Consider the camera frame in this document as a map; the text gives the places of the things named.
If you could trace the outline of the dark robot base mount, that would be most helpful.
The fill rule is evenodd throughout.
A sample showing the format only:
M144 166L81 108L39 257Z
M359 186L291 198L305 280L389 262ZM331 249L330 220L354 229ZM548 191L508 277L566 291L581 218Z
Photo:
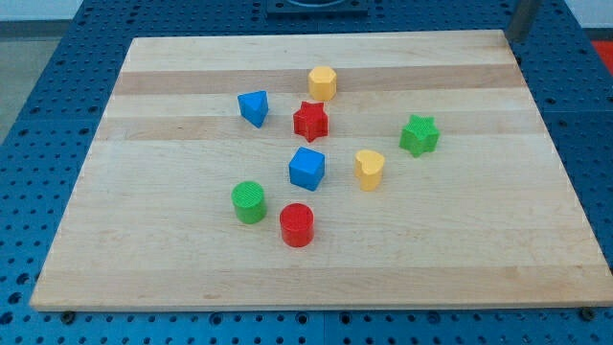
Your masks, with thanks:
M287 15L366 15L369 0L265 0L268 16Z

